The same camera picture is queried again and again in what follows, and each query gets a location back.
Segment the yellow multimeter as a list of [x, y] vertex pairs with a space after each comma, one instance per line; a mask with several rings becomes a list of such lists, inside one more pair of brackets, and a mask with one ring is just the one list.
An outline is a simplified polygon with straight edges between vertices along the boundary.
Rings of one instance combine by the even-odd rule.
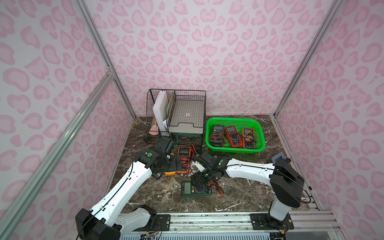
[[172, 175], [175, 175], [177, 173], [176, 170], [168, 170], [168, 171], [165, 171], [165, 175], [166, 176], [172, 176]]

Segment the black multimeter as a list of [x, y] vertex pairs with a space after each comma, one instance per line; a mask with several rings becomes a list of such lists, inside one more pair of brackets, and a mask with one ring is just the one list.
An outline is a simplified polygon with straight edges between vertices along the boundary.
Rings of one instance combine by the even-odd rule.
[[191, 159], [192, 160], [197, 159], [199, 157], [200, 152], [201, 152], [201, 148], [200, 147], [196, 147], [193, 144], [190, 144], [189, 147], [190, 147], [190, 150], [191, 150]]

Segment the dark multimeter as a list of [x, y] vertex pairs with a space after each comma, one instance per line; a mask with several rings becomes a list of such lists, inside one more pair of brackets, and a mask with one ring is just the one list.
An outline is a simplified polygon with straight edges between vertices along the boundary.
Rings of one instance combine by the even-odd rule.
[[209, 137], [209, 143], [213, 147], [223, 147], [225, 144], [225, 126], [213, 125], [213, 132]]

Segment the green multimeter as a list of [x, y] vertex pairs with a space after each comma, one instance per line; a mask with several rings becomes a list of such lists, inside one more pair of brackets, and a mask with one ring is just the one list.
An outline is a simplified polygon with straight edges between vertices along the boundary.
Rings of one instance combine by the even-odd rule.
[[183, 198], [211, 196], [212, 188], [207, 185], [196, 185], [192, 181], [183, 181], [181, 195]]

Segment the red multimeter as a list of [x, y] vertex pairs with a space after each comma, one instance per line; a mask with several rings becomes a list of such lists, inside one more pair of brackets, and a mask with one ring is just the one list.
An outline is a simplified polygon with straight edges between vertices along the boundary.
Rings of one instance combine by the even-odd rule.
[[225, 136], [231, 148], [241, 148], [243, 146], [242, 137], [235, 126], [225, 127]]

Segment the orange Victor multimeter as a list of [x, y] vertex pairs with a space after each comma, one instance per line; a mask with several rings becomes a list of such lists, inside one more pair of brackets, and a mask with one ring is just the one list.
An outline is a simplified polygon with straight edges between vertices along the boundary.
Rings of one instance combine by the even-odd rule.
[[242, 129], [242, 142], [244, 149], [255, 149], [257, 143], [254, 128]]

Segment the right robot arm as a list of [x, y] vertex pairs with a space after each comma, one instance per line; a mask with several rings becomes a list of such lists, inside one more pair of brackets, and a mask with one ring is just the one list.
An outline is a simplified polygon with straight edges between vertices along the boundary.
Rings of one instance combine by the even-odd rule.
[[267, 221], [284, 222], [292, 208], [300, 207], [304, 178], [290, 165], [290, 159], [271, 164], [257, 164], [237, 159], [214, 157], [206, 152], [193, 159], [199, 170], [196, 186], [212, 183], [222, 177], [241, 178], [272, 187], [276, 198], [271, 203]]

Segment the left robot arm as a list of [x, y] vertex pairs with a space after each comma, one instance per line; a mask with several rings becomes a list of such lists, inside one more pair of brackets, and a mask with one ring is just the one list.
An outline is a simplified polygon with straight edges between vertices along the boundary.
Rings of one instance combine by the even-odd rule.
[[147, 205], [123, 214], [122, 210], [140, 186], [148, 179], [159, 179], [175, 162], [172, 149], [175, 143], [163, 137], [152, 148], [144, 148], [116, 185], [90, 210], [81, 209], [76, 217], [80, 240], [118, 240], [135, 230], [156, 231], [157, 212]]

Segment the green plastic basket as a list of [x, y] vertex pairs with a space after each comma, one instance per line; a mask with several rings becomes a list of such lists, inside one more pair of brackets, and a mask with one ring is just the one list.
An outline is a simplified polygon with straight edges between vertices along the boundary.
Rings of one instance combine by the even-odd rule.
[[[209, 143], [209, 137], [213, 132], [213, 125], [224, 125], [227, 126], [235, 126], [242, 137], [242, 129], [243, 128], [254, 128], [255, 137], [257, 143], [255, 145], [255, 149], [244, 149], [243, 146], [241, 148], [231, 148], [225, 136], [225, 144], [223, 147], [213, 147]], [[263, 134], [263, 130], [261, 124], [252, 119], [240, 119], [240, 118], [210, 118], [207, 121], [206, 125], [206, 144], [207, 146], [214, 152], [225, 152], [225, 153], [241, 153], [241, 154], [254, 154], [256, 152], [261, 152], [265, 149], [266, 143]]]

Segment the grey tray on rack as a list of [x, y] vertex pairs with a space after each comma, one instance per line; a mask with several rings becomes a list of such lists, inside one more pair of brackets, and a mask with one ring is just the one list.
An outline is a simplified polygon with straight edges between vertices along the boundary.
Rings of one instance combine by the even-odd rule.
[[176, 100], [168, 123], [169, 132], [203, 134], [205, 108], [204, 100]]

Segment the grey white device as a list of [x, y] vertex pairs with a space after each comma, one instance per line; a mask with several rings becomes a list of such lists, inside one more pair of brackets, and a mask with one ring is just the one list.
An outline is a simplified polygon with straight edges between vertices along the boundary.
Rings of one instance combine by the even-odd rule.
[[276, 163], [277, 162], [277, 160], [285, 160], [287, 157], [286, 157], [286, 155], [285, 155], [285, 153], [283, 153], [283, 152], [280, 152], [280, 153], [278, 153], [278, 154], [276, 154], [275, 156], [273, 156], [272, 158], [271, 158], [271, 160], [272, 160], [272, 162], [273, 163]]

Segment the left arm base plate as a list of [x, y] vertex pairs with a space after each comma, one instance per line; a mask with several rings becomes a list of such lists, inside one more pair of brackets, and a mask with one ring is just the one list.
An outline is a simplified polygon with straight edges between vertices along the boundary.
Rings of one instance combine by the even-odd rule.
[[171, 215], [169, 214], [159, 214], [156, 215], [155, 217], [151, 217], [149, 220], [149, 223], [142, 227], [135, 229], [134, 232], [153, 232], [157, 231], [159, 228], [163, 232], [169, 231], [170, 230], [170, 223], [171, 223]]

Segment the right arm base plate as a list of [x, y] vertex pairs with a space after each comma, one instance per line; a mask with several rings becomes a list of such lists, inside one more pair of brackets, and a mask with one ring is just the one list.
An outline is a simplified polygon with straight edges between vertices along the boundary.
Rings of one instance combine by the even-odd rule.
[[271, 217], [269, 214], [250, 214], [253, 230], [293, 230], [294, 224], [290, 214], [287, 214], [283, 221]]

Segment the aluminium front rail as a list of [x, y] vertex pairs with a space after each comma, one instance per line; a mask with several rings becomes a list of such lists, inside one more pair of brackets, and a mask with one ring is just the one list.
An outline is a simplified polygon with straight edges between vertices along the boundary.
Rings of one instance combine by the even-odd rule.
[[231, 239], [236, 234], [280, 233], [285, 232], [285, 238], [303, 240], [343, 240], [341, 229], [334, 216], [327, 211], [293, 211], [290, 214], [294, 229], [253, 230], [250, 214], [268, 214], [268, 212], [240, 212], [240, 213], [171, 213], [170, 230], [160, 234], [168, 235], [191, 234], [193, 238], [201, 235], [223, 235], [228, 233]]

